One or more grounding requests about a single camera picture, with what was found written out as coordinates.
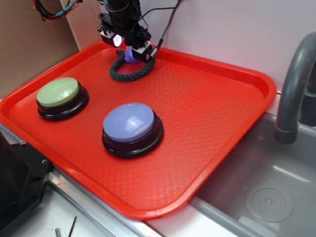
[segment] drain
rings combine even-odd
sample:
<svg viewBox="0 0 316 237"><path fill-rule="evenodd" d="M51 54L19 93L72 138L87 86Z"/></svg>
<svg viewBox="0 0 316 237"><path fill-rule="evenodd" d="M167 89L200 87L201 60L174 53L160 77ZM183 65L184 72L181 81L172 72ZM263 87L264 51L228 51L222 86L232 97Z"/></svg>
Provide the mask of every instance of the drain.
<svg viewBox="0 0 316 237"><path fill-rule="evenodd" d="M282 221L294 210L292 195L269 182L250 188L245 196L245 204L254 217L266 222Z"/></svg>

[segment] tray rim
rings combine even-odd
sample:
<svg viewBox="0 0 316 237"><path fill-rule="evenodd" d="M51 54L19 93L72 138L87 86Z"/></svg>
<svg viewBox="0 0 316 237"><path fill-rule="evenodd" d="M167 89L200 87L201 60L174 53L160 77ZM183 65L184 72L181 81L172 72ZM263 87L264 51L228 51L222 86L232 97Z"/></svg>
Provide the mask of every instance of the tray rim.
<svg viewBox="0 0 316 237"><path fill-rule="evenodd" d="M38 142L34 135L29 135L26 131L23 130L23 128L10 121L8 116L10 108L12 108L21 99L33 93L35 91L34 88L39 88L39 86L41 85L41 78L47 75L50 75L50 77L53 79L56 78L54 77L54 72L57 68L59 69L57 70L58 74L61 74L62 72L60 70L68 70L71 65L75 65L76 63L81 62L81 58L90 57L95 53L107 48L111 47L104 44L101 41L94 43L86 49L77 52L71 57L65 59L61 63L55 65L51 69L45 71L44 73L40 74L28 83L22 85L18 89L14 90L13 92L5 96L4 99L0 101L0 122L7 126L16 135L29 142L31 145L35 145L34 147L36 147L36 149L38 149L48 158L50 155L56 155L56 153L52 149L49 149L40 142ZM262 92L263 103L260 106L258 106L256 111L254 111L254 113L246 119L246 121L244 122L245 125L241 126L236 131L236 133L226 142L226 144L223 146L220 152L216 154L216 156L208 163L208 165L196 177L196 179L184 190L184 192L180 194L174 202L160 208L156 208L153 210L136 209L128 203L126 203L125 201L123 201L122 199L120 199L119 197L113 197L109 195L109 190L105 190L104 187L99 186L98 182L91 180L91 178L83 176L82 174L78 176L76 174L71 173L70 170L73 168L73 165L67 160L62 161L67 166L67 168L61 169L63 172L65 172L67 175L69 175L71 178L79 182L84 187L86 186L86 184L89 184L89 188L93 189L93 193L110 206L113 206L113 203L117 203L118 201L120 201L122 203L122 206L119 207L118 211L125 216L139 220L155 219L164 216L167 213L173 212L187 204L191 197L194 195L195 191L203 184L203 182L211 175L214 169L216 169L216 167L220 164L219 159L220 161L222 161L225 158L225 156L229 153L232 147L234 147L234 145L236 145L239 142L239 140L244 136L244 134L264 113L266 108L273 102L277 94L277 87L273 80L266 74L255 70L223 62L218 62L215 60L206 59L199 56L194 56L166 48L162 48L160 50L160 52L157 54L157 59L161 59L168 62L171 61L175 64L216 74L229 79L235 79L253 85ZM245 79L239 80L238 78L240 77L240 75L243 75Z"/></svg>

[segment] button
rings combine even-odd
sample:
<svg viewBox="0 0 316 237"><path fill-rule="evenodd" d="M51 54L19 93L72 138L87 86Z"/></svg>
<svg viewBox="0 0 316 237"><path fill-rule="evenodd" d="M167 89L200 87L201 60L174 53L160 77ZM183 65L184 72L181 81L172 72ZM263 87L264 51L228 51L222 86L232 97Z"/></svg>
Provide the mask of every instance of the button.
<svg viewBox="0 0 316 237"><path fill-rule="evenodd" d="M38 91L38 113L46 120L67 119L80 112L88 100L87 90L76 79L56 79Z"/></svg>
<svg viewBox="0 0 316 237"><path fill-rule="evenodd" d="M133 142L149 133L155 123L154 112L141 103L125 104L104 119L103 129L116 142Z"/></svg>
<svg viewBox="0 0 316 237"><path fill-rule="evenodd" d="M119 106L103 121L103 144L108 152L119 158L147 154L158 146L163 135L161 119L141 103Z"/></svg>
<svg viewBox="0 0 316 237"><path fill-rule="evenodd" d="M79 92L79 84L74 78L60 78L43 86L37 101L44 107L55 107L73 99Z"/></svg>

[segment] green button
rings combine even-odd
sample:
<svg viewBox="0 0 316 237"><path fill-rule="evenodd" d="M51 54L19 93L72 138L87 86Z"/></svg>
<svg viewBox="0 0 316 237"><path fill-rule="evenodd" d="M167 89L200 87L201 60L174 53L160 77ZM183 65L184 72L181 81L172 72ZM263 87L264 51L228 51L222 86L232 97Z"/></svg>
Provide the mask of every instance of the green button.
<svg viewBox="0 0 316 237"><path fill-rule="evenodd" d="M79 84L74 78L60 78L43 86L37 96L39 104L44 107L55 107L70 101L77 95Z"/></svg>

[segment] purple light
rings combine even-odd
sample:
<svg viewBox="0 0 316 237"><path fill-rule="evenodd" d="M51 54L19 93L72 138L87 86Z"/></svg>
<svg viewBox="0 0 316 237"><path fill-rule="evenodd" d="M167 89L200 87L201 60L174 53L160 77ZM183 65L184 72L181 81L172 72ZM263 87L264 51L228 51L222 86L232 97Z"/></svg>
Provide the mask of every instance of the purple light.
<svg viewBox="0 0 316 237"><path fill-rule="evenodd" d="M119 47L122 44L122 36L115 35L113 37L113 44L115 47Z"/></svg>

